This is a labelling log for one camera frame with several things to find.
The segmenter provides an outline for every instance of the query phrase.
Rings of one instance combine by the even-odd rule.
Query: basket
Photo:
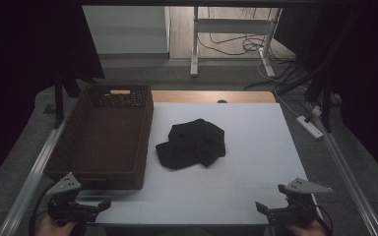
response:
[[[149,86],[86,86],[44,174],[58,182],[72,172],[84,189],[142,189],[153,111]]]

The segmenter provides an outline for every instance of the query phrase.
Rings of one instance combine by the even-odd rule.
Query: black fabric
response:
[[[209,167],[225,156],[224,131],[203,119],[173,125],[168,139],[169,142],[157,145],[156,150],[161,165],[170,169],[197,163]]]

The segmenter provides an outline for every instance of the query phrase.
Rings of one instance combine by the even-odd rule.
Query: hand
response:
[[[290,230],[295,236],[327,236],[325,229],[316,220],[312,221],[305,228],[297,227],[295,225],[287,225],[286,228]]]
[[[46,214],[39,224],[38,230],[36,231],[36,236],[69,236],[75,227],[76,223],[68,222],[65,226],[60,227],[51,218],[50,215]]]

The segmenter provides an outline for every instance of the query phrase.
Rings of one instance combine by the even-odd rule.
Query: dark curtain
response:
[[[0,1],[0,165],[27,125],[36,94],[55,78],[71,96],[80,92],[75,79],[103,78],[82,6]]]
[[[336,60],[343,120],[378,162],[378,1],[368,1]]]
[[[378,162],[378,0],[355,2],[362,12],[329,73],[333,90],[343,101],[343,121]],[[324,59],[349,11],[283,9],[275,38],[312,71]]]

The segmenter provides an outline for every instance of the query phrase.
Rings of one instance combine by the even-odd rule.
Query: electrical outlet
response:
[[[324,135],[311,122],[306,123],[304,116],[299,116],[296,121],[312,135],[316,140],[321,139]]]

